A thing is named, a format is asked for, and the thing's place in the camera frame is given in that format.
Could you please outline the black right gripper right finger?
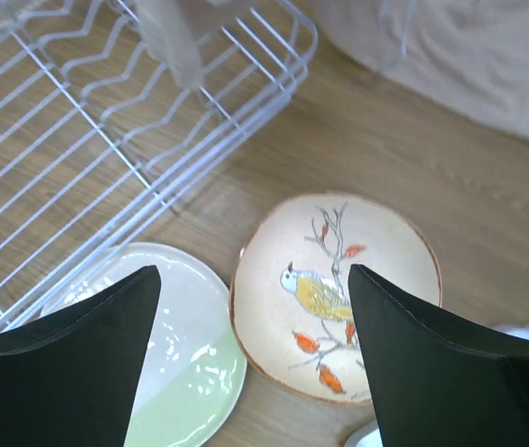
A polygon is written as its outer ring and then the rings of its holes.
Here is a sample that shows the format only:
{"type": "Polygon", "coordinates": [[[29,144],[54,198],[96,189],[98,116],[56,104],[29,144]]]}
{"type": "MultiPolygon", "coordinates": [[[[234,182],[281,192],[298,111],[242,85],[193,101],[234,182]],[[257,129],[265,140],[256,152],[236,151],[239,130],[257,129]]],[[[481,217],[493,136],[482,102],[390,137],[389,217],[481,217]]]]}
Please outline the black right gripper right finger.
{"type": "Polygon", "coordinates": [[[529,446],[529,340],[476,324],[363,264],[348,291],[385,446],[529,446]]]}

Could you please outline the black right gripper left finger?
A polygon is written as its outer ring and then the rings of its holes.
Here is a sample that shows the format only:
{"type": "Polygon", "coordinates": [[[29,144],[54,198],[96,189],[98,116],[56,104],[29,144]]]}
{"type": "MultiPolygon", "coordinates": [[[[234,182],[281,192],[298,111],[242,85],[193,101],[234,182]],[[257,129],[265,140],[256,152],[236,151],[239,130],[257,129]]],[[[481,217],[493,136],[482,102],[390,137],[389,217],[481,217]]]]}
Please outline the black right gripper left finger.
{"type": "Polygon", "coordinates": [[[121,446],[160,294],[145,266],[0,333],[0,446],[121,446]]]}

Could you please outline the cream green floral plate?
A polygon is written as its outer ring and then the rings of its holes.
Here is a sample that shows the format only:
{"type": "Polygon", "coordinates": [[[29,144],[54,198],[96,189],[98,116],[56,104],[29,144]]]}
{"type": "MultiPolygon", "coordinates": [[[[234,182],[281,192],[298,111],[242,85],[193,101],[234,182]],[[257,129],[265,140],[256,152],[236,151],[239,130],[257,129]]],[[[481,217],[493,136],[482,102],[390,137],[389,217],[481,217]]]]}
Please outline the cream green floral plate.
{"type": "Polygon", "coordinates": [[[132,242],[87,267],[43,315],[84,300],[145,265],[161,292],[129,422],[128,446],[201,446],[224,424],[244,384],[247,361],[229,323],[228,288],[196,257],[132,242]]]}

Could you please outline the bird pattern beige plate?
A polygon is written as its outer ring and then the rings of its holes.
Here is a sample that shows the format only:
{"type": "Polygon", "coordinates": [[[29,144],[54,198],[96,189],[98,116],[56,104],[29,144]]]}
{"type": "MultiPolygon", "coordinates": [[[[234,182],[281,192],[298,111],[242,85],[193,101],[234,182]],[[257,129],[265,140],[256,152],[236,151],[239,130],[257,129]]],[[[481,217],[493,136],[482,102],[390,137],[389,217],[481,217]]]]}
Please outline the bird pattern beige plate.
{"type": "Polygon", "coordinates": [[[231,326],[256,371],[315,400],[370,403],[347,287],[353,264],[441,303],[435,251],[388,206],[324,191],[292,196],[266,214],[240,252],[230,287],[231,326]]]}

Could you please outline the beige hanging shirt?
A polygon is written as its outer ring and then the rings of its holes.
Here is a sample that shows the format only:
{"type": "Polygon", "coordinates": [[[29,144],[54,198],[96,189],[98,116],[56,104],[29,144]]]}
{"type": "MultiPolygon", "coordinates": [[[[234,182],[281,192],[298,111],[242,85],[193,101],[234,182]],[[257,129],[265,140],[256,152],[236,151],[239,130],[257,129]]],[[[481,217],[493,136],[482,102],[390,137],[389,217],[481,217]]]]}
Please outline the beige hanging shirt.
{"type": "Polygon", "coordinates": [[[331,43],[364,67],[529,141],[529,1],[315,1],[331,43]]]}

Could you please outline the white clothes rack frame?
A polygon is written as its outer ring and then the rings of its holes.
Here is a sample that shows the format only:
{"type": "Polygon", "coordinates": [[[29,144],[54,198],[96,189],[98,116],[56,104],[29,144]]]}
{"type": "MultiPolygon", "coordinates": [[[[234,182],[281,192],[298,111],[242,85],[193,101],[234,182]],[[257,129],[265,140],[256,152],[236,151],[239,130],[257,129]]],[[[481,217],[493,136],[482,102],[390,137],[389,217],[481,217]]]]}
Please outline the white clothes rack frame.
{"type": "MultiPolygon", "coordinates": [[[[529,340],[529,324],[524,327],[513,327],[512,325],[495,326],[495,330],[509,335],[529,340]]],[[[346,440],[344,447],[382,447],[383,442],[377,421],[354,431],[346,440]]]]}

